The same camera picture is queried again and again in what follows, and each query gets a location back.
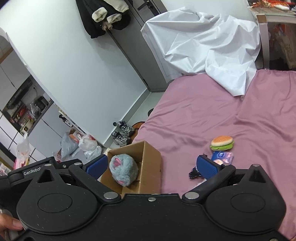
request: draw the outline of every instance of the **gray plush mouse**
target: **gray plush mouse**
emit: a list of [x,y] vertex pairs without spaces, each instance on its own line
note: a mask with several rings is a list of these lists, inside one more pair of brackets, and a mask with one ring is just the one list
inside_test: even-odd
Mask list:
[[109,168],[114,180],[124,187],[129,186],[137,178],[139,172],[137,163],[128,154],[113,156]]

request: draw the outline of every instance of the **blue package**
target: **blue package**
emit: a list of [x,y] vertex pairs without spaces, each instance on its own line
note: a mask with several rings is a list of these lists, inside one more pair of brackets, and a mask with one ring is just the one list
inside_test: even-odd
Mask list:
[[232,163],[233,153],[227,151],[214,151],[212,156],[212,161],[222,165],[223,163]]

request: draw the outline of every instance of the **white sheet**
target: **white sheet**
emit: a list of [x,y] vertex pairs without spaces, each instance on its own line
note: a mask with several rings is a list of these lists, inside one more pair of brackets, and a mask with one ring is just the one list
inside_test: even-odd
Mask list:
[[180,8],[148,20],[141,32],[167,83],[207,73],[239,96],[256,73],[260,36],[255,22]]

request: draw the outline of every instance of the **black coat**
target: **black coat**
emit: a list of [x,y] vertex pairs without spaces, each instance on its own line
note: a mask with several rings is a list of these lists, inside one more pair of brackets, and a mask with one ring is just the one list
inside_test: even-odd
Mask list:
[[115,10],[104,0],[76,0],[76,4],[80,13],[83,26],[92,39],[97,38],[98,36],[102,36],[106,33],[104,30],[102,30],[101,23],[95,22],[91,17],[93,12],[101,7],[104,7],[107,10],[108,13],[106,17],[116,13],[122,14],[121,20],[112,24],[114,29],[124,29],[130,23],[131,20],[128,11],[121,13]]

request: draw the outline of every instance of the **bed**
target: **bed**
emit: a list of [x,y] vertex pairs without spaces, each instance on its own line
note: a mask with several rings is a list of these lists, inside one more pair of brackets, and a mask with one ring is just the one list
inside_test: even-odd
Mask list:
[[258,163],[286,205],[280,232],[296,235],[296,72],[258,70],[244,98],[231,96],[206,74],[174,80],[134,142],[146,140],[163,158],[162,193],[184,194],[202,181],[188,178],[210,141],[230,135],[233,165]]

